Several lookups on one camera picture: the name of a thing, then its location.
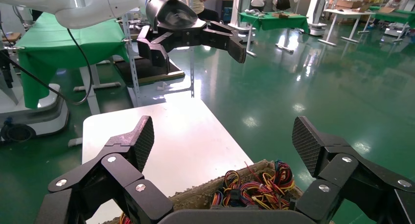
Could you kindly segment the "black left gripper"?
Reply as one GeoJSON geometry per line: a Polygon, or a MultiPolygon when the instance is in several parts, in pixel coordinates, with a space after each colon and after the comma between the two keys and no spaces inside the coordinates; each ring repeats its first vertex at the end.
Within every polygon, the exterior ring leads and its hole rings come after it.
{"type": "Polygon", "coordinates": [[[149,25],[141,28],[139,56],[164,68],[166,74],[170,72],[168,52],[178,47],[207,45],[227,51],[240,64],[246,60],[246,48],[236,30],[215,21],[207,25],[181,0],[147,0],[145,12],[153,29],[149,25]]]}

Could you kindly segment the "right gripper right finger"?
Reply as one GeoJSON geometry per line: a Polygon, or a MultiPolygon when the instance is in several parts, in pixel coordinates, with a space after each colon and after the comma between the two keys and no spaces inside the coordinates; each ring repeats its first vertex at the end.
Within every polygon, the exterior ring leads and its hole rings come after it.
{"type": "Polygon", "coordinates": [[[304,116],[294,120],[292,143],[313,177],[295,210],[329,223],[344,200],[378,224],[415,221],[415,183],[363,158],[343,138],[322,133],[304,116]]]}

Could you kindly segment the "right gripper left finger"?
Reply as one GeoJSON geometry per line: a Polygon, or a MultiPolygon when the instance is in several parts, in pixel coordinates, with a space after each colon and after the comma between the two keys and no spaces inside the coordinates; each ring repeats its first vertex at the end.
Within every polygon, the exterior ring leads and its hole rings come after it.
{"type": "Polygon", "coordinates": [[[48,185],[35,223],[84,224],[108,201],[134,224],[159,223],[173,203],[143,174],[154,138],[150,116],[131,132],[112,136],[97,156],[48,185]]]}

